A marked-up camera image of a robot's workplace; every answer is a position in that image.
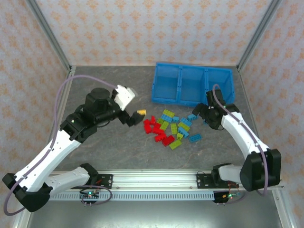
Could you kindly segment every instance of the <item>patterned wallpaper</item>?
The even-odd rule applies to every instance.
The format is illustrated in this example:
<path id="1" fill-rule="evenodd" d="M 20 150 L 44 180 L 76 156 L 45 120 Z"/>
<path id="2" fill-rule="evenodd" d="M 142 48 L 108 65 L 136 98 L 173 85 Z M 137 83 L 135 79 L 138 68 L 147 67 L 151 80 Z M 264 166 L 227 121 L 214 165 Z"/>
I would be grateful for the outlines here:
<path id="1" fill-rule="evenodd" d="M 25 0 L 0 2 L 0 177 L 28 164 L 45 146 L 54 97 L 66 71 Z M 0 227 L 12 227 L 2 205 Z"/>
<path id="2" fill-rule="evenodd" d="M 38 0 L 72 65 L 236 65 L 271 0 Z"/>
<path id="3" fill-rule="evenodd" d="M 282 178 L 288 182 L 293 212 L 302 225 L 303 66 L 303 0 L 284 0 L 242 71 L 242 77 L 262 140 L 282 153 Z"/>

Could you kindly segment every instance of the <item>gray floor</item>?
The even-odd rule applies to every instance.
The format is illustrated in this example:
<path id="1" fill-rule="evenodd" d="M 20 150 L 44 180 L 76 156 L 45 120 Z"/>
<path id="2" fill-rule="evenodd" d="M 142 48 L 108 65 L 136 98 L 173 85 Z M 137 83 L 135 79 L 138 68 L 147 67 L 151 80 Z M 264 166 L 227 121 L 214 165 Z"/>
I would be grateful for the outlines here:
<path id="1" fill-rule="evenodd" d="M 272 194 L 247 193 L 241 202 L 216 206 L 212 201 L 110 201 L 95 207 L 50 201 L 35 213 L 28 228 L 281 228 Z"/>
<path id="2" fill-rule="evenodd" d="M 114 85 L 132 87 L 138 97 L 128 106 L 130 113 L 146 109 L 148 117 L 160 117 L 164 109 L 183 117 L 191 113 L 192 108 L 177 105 L 162 105 L 151 102 L 151 87 L 154 77 L 153 66 L 102 66 L 77 67 L 75 75 L 91 75 L 104 79 Z M 252 127 L 249 109 L 242 89 L 238 72 L 233 69 L 235 104 L 240 109 L 247 124 Z M 73 81 L 68 96 L 64 118 L 85 101 L 86 95 L 95 87 L 103 87 L 88 79 Z M 196 120 L 190 134 L 201 133 L 203 140 L 189 143 L 182 140 L 182 146 L 172 151 L 154 141 L 154 134 L 146 135 L 143 124 L 129 128 L 114 120 L 100 129 L 77 150 L 60 163 L 57 170 L 72 170 L 88 162 L 97 170 L 101 169 L 211 169 L 213 165 L 230 162 L 242 165 L 244 158 L 237 144 L 227 131 L 215 131 Z"/>

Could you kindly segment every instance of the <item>blue plastic bin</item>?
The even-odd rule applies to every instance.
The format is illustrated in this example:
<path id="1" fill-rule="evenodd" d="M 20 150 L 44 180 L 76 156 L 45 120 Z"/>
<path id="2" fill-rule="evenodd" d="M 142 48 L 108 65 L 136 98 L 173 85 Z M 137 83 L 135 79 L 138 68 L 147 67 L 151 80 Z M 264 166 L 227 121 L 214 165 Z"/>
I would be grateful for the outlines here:
<path id="1" fill-rule="evenodd" d="M 156 63 L 152 101 L 194 107 L 207 104 L 206 92 L 218 84 L 226 103 L 234 101 L 230 69 Z"/>

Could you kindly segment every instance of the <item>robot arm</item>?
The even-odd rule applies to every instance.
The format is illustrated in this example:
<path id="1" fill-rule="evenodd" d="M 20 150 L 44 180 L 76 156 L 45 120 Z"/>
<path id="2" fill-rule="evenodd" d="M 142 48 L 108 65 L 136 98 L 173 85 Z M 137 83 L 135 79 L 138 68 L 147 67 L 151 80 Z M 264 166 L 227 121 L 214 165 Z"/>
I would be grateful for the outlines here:
<path id="1" fill-rule="evenodd" d="M 16 174 L 6 174 L 3 182 L 11 189 L 16 182 L 22 180 L 13 193 L 30 212 L 44 206 L 52 195 L 76 186 L 94 185 L 98 172 L 88 163 L 61 175 L 49 175 L 65 157 L 96 133 L 100 124 L 116 118 L 128 126 L 140 123 L 146 115 L 145 110 L 136 111 L 131 117 L 125 110 L 134 97 L 135 93 L 131 88 L 121 85 L 117 86 L 111 97 L 106 89 L 93 89 L 86 96 L 85 104 L 79 106 L 60 125 L 55 144 L 47 157 L 26 178 L 23 177 L 47 153 L 51 142 L 22 170 Z"/>
<path id="2" fill-rule="evenodd" d="M 221 90 L 215 90 L 218 101 L 234 115 L 223 110 L 215 101 L 212 91 L 206 93 L 208 105 L 198 104 L 194 115 L 200 115 L 212 129 L 217 130 L 220 126 L 226 129 L 241 149 L 245 162 L 243 166 L 221 164 L 213 167 L 212 178 L 215 183 L 232 181 L 241 183 L 247 191 L 253 191 L 264 187 L 265 172 L 261 152 L 264 152 L 267 161 L 268 186 L 274 186 L 280 182 L 281 154 L 277 149 L 269 149 L 248 127 L 242 114 L 234 104 L 226 104 Z"/>

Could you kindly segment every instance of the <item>gray stone surface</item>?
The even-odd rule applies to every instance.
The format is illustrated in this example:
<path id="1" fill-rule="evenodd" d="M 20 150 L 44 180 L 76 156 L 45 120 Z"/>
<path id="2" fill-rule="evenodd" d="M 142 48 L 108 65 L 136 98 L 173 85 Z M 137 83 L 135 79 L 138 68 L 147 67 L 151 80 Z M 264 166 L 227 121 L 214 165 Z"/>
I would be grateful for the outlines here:
<path id="1" fill-rule="evenodd" d="M 235 105 L 240 109 L 247 124 L 252 127 L 249 109 L 236 68 L 233 69 L 235 87 Z M 91 75 L 114 85 L 132 87 L 138 97 L 127 107 L 130 113 L 146 109 L 151 115 L 160 117 L 164 109 L 179 117 L 186 117 L 192 108 L 156 104 L 151 102 L 151 88 L 154 77 L 153 66 L 82 66 L 77 67 L 75 75 Z M 64 118 L 85 102 L 86 94 L 95 87 L 104 87 L 89 79 L 73 81 L 68 96 Z M 189 143 L 182 140 L 182 146 L 172 151 L 161 142 L 154 141 L 154 134 L 146 135 L 143 123 L 129 128 L 114 120 L 109 125 L 87 139 L 79 148 L 67 156 L 57 170 L 72 170 L 88 162 L 97 170 L 101 169 L 211 169 L 213 165 L 230 162 L 242 165 L 244 157 L 229 133 L 215 131 L 203 124 L 202 119 L 193 122 L 190 134 L 200 133 L 202 140 Z"/>

